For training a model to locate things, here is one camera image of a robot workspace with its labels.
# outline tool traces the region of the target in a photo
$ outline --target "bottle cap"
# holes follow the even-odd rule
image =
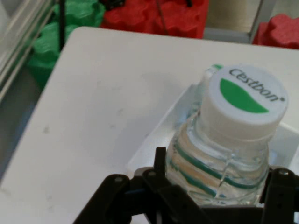
[[[200,116],[213,135],[257,140],[272,136],[287,105],[287,92],[274,76],[252,66],[235,65],[212,76]]]

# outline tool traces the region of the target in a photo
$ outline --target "bottle neck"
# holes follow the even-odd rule
[[[260,151],[268,148],[268,142],[271,136],[266,136],[262,139],[255,140],[241,140],[235,139],[225,134],[220,133],[218,130],[211,128],[207,121],[204,121],[200,114],[195,117],[195,132],[200,138],[209,145],[214,145],[221,148],[232,150],[233,152],[248,152]]]

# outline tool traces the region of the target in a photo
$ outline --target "red foam block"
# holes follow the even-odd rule
[[[185,0],[159,0],[167,31],[162,24],[156,0],[127,0],[125,6],[104,14],[101,27],[202,38],[208,0],[192,2],[193,7],[187,7]]]
[[[269,23],[261,23],[253,44],[299,49],[299,18],[278,14]]]

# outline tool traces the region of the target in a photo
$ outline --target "white table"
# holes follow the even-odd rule
[[[213,63],[248,63],[290,95],[299,129],[299,51],[97,28],[74,31],[0,188],[0,223],[68,224]]]

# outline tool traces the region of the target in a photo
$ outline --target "green leaf logo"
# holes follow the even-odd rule
[[[226,79],[220,81],[220,91],[223,97],[233,106],[251,113],[269,112],[256,102],[243,88]]]

